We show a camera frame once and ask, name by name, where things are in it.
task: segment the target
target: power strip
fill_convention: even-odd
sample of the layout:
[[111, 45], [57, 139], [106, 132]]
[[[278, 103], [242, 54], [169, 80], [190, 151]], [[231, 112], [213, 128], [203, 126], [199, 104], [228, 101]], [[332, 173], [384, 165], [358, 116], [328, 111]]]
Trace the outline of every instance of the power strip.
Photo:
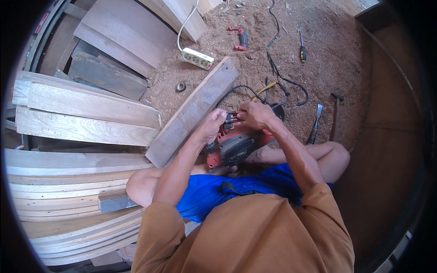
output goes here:
[[214, 58], [197, 52], [191, 48], [184, 48], [182, 50], [182, 59], [205, 70], [209, 70], [214, 62]]

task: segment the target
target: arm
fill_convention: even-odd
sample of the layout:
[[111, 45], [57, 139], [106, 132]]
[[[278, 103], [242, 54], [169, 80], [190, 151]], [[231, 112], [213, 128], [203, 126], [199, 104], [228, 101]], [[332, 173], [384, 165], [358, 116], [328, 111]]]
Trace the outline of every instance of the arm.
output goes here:
[[241, 105], [241, 109], [247, 113], [240, 113], [238, 118], [246, 120], [254, 129], [267, 129], [275, 136], [304, 195], [314, 185], [325, 183], [316, 159], [276, 117], [270, 106], [249, 102]]
[[187, 189], [190, 173], [199, 153], [205, 145], [215, 140], [225, 119], [226, 112], [217, 108], [203, 120], [158, 180], [152, 203], [163, 202], [177, 206]]

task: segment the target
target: yellow cable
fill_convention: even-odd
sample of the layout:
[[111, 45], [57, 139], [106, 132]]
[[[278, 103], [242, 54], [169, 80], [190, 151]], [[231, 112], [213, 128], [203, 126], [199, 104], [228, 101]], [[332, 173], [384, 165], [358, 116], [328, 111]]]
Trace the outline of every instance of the yellow cable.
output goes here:
[[[269, 88], [271, 88], [271, 87], [274, 87], [275, 85], [276, 85], [276, 82], [273, 82], [273, 83], [267, 85], [266, 87], [264, 87], [263, 89], [261, 89], [260, 91], [258, 91], [257, 95], [259, 96], [262, 92], [264, 92], [265, 90], [267, 90], [267, 89], [269, 89]], [[252, 102], [255, 102], [256, 100], [257, 100], [257, 97], [255, 96], [251, 101], [252, 101]]]

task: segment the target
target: dirt floor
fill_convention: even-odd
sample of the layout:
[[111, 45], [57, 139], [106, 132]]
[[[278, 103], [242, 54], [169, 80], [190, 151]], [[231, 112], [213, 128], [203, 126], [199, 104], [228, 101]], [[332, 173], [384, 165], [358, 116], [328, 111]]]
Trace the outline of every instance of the dirt floor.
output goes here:
[[[270, 82], [279, 80], [273, 75], [266, 55], [266, 47], [276, 35], [277, 28], [268, 10], [272, 1], [245, 2], [247, 6], [237, 9], [235, 3], [238, 2], [230, 1], [231, 9], [225, 14], [221, 10], [226, 7], [226, 2], [209, 11], [205, 14], [208, 32], [201, 36], [198, 43], [181, 41], [180, 46], [212, 56], [215, 64], [225, 56], [231, 56], [240, 73], [235, 85], [246, 84], [258, 91], [264, 87], [266, 77]], [[329, 140], [335, 104], [330, 93], [334, 92], [345, 98], [341, 103], [339, 142], [346, 149], [351, 149], [354, 145], [366, 113], [369, 92], [368, 85], [363, 82], [366, 79], [362, 69], [361, 38], [359, 26], [354, 19], [354, 15], [362, 10], [362, 7], [346, 0], [336, 3], [333, 0], [281, 0], [276, 1], [272, 8], [279, 21], [280, 34], [270, 47], [269, 53], [281, 74], [303, 85], [309, 94], [305, 105], [295, 106], [304, 100], [304, 93], [296, 86], [286, 85], [291, 97], [284, 106], [284, 123], [302, 142], [306, 141], [311, 131], [318, 103], [323, 105], [323, 111], [316, 144]], [[298, 56], [299, 21], [307, 49], [305, 64], [301, 63]], [[246, 52], [234, 50], [234, 45], [239, 43], [239, 37], [236, 31], [229, 31], [228, 26], [246, 29], [249, 40], [249, 49]], [[161, 111], [164, 126], [208, 73], [209, 71], [182, 62], [176, 48], [151, 73], [150, 78], [154, 79], [158, 74], [158, 79], [141, 101], [145, 102], [146, 98]], [[182, 93], [175, 90], [180, 81], [187, 83], [187, 89]], [[237, 110], [241, 103], [252, 97], [250, 90], [240, 88], [229, 95], [220, 107], [227, 111]], [[270, 103], [283, 98], [284, 93], [279, 87], [270, 89]]]

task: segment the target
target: white power cord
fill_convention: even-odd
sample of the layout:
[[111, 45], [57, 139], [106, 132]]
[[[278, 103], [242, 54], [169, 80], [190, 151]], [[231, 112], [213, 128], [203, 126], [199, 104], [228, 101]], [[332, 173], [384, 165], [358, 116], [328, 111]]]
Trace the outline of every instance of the white power cord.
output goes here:
[[182, 26], [180, 27], [179, 33], [177, 34], [177, 48], [179, 48], [179, 50], [181, 52], [182, 52], [182, 49], [180, 48], [180, 45], [179, 45], [180, 34], [181, 34], [182, 30], [184, 29], [185, 24], [188, 22], [188, 20], [191, 18], [191, 16], [194, 14], [194, 12], [197, 10], [197, 6], [198, 5], [199, 5], [199, 0], [197, 0], [196, 5], [194, 6], [193, 11], [190, 13], [190, 15], [187, 17], [187, 19], [185, 19], [185, 22], [182, 24]]

